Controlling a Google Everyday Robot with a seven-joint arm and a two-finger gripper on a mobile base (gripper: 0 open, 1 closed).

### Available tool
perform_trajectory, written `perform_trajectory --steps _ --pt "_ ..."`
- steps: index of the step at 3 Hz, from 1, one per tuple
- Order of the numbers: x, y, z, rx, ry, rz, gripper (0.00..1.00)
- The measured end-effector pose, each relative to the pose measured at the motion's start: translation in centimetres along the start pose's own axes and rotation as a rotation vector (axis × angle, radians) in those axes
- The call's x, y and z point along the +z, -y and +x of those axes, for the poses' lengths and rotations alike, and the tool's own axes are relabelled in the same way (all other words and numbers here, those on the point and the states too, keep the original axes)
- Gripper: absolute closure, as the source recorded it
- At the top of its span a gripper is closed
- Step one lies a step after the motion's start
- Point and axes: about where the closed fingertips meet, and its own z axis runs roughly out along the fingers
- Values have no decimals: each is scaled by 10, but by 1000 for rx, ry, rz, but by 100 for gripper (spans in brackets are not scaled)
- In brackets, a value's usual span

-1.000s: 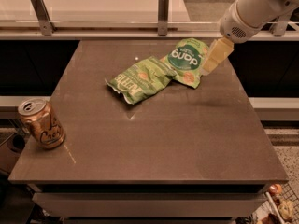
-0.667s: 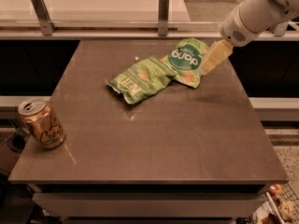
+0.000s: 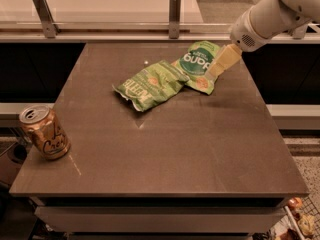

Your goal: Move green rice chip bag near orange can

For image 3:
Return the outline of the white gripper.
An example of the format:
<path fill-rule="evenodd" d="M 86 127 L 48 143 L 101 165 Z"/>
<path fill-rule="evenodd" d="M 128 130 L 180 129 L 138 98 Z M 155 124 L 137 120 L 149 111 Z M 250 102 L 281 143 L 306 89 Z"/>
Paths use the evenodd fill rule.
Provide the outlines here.
<path fill-rule="evenodd" d="M 259 36 L 250 21 L 250 12 L 244 12 L 233 24 L 230 39 L 234 44 L 224 45 L 216 58 L 210 64 L 205 77 L 215 81 L 225 70 L 236 64 L 243 52 L 253 52 L 266 44 L 266 40 Z"/>

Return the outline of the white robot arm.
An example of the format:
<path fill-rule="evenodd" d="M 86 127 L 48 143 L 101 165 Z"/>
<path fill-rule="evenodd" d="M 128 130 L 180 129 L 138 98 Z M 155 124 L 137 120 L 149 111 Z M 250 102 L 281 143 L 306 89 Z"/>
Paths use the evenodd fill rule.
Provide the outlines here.
<path fill-rule="evenodd" d="M 320 0 L 261 0 L 232 25 L 231 43 L 219 50 L 205 77 L 215 81 L 243 52 L 256 51 L 284 31 L 319 20 Z"/>

